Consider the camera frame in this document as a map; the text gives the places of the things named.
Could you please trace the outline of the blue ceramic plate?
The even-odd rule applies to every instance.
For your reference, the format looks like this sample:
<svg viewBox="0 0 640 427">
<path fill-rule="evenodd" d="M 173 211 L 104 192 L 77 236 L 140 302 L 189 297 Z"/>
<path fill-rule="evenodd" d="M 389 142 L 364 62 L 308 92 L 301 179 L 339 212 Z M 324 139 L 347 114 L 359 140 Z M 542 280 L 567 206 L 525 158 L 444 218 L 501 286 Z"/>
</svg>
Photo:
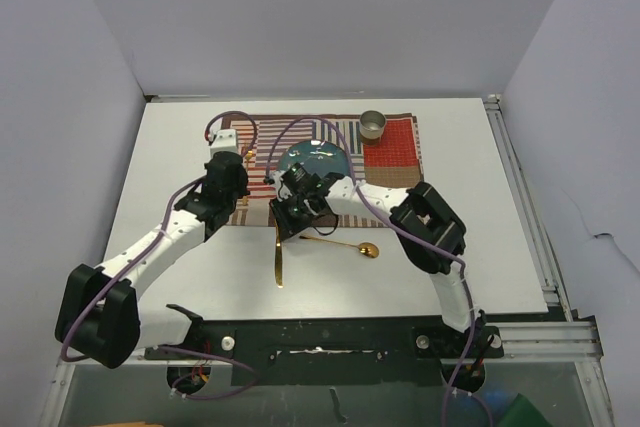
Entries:
<svg viewBox="0 0 640 427">
<path fill-rule="evenodd" d="M 349 175 L 346 153 L 339 146 L 322 140 L 306 140 L 289 147 L 280 157 L 277 170 L 287 171 L 299 163 L 309 174 L 324 178 L 329 173 Z"/>
</svg>

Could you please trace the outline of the gold knife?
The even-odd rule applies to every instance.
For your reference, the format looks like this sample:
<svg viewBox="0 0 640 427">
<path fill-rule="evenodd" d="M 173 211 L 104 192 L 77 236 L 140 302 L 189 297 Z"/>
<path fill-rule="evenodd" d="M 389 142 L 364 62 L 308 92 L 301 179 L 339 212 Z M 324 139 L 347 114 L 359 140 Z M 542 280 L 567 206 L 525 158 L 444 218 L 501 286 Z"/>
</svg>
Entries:
<svg viewBox="0 0 640 427">
<path fill-rule="evenodd" d="M 280 229 L 275 227 L 274 278 L 278 288 L 283 287 L 283 252 Z"/>
</svg>

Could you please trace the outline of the gold fork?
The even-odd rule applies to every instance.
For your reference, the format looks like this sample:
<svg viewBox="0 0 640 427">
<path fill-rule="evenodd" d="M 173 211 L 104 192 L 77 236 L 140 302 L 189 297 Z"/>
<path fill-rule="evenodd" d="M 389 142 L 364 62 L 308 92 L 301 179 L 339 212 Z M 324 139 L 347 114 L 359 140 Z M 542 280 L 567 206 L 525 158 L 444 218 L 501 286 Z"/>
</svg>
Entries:
<svg viewBox="0 0 640 427">
<path fill-rule="evenodd" d="M 253 157 L 253 151 L 248 150 L 244 156 L 244 167 L 247 173 L 250 173 L 250 164 L 251 164 L 252 157 Z M 242 197 L 241 205 L 243 207 L 246 207 L 249 204 L 249 196 L 250 196 L 250 192 L 247 192 Z"/>
</svg>

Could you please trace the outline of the gold spoon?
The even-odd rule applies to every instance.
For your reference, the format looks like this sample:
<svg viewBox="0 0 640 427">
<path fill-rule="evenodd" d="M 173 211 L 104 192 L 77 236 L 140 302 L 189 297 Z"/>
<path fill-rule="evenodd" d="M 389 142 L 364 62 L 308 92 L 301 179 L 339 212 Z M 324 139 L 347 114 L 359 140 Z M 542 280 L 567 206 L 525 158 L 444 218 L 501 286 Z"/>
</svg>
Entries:
<svg viewBox="0 0 640 427">
<path fill-rule="evenodd" d="M 323 243 L 353 248 L 353 249 L 356 249 L 361 255 L 371 259 L 375 259 L 380 255 L 379 248 L 370 242 L 361 242 L 358 244 L 353 244 L 353 243 L 347 243 L 342 241 L 329 240 L 326 238 L 312 237 L 308 235 L 300 235 L 299 239 L 306 240 L 306 241 L 323 242 Z"/>
</svg>

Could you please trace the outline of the patchwork striped cloth placemat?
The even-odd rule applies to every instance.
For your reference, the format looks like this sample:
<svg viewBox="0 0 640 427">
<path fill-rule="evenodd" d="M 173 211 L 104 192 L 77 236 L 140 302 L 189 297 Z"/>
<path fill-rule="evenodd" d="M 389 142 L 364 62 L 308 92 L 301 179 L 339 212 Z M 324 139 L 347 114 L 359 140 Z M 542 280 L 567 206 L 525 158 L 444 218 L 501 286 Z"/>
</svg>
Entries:
<svg viewBox="0 0 640 427">
<path fill-rule="evenodd" d="M 292 115 L 256 115 L 253 121 L 234 114 L 221 121 L 223 129 L 234 129 L 239 149 L 253 151 L 249 176 L 249 204 L 238 203 L 230 223 L 243 227 L 272 227 L 269 201 L 273 187 L 264 183 L 265 174 L 277 172 L 281 155 L 292 145 L 306 140 L 331 142 L 351 155 L 359 180 L 384 187 L 412 187 L 423 179 L 417 118 L 410 113 L 388 114 L 381 141 L 365 145 L 359 138 L 357 114 L 327 114 L 324 121 L 303 120 L 285 127 Z"/>
</svg>

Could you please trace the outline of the beige metal cup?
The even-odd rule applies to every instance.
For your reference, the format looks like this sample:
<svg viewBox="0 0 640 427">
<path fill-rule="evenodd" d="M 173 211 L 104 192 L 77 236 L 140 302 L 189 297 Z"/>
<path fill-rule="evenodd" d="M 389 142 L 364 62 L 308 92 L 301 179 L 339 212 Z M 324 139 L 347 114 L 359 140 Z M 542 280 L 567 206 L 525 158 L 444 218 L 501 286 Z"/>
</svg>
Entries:
<svg viewBox="0 0 640 427">
<path fill-rule="evenodd" d="M 359 138 L 365 145 L 376 145 L 381 141 L 386 127 L 386 117 L 378 111 L 367 110 L 359 118 Z"/>
</svg>

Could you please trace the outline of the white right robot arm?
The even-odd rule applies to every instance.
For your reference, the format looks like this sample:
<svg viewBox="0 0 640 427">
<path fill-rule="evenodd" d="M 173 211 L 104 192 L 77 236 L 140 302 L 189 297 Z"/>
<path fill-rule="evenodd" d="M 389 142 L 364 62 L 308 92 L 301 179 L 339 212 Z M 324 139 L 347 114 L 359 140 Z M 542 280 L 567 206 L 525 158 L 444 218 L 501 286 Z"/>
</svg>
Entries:
<svg viewBox="0 0 640 427">
<path fill-rule="evenodd" d="M 481 343 L 474 324 L 478 317 L 462 259 L 466 227 L 439 192 L 426 182 L 412 188 L 389 188 L 331 172 L 311 174 L 296 163 L 267 175 L 276 197 L 270 207 L 283 240 L 311 227 L 325 216 L 351 216 L 391 229 L 408 260 L 427 273 L 440 303 L 445 342 L 459 356 Z"/>
</svg>

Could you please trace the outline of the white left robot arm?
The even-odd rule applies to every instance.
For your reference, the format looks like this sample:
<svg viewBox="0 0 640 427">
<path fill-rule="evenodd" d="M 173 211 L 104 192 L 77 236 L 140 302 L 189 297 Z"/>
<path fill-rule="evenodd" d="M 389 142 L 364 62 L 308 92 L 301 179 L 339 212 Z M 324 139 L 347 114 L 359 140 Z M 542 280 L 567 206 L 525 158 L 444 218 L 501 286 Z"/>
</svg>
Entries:
<svg viewBox="0 0 640 427">
<path fill-rule="evenodd" d="M 241 155 L 217 152 L 204 176 L 169 199 L 161 223 L 97 267 L 81 264 L 68 276 L 55 327 L 65 362 L 93 359 L 114 369 L 139 349 L 168 345 L 180 357 L 200 352 L 200 317 L 169 304 L 142 313 L 144 292 L 178 259 L 207 242 L 248 195 Z"/>
</svg>

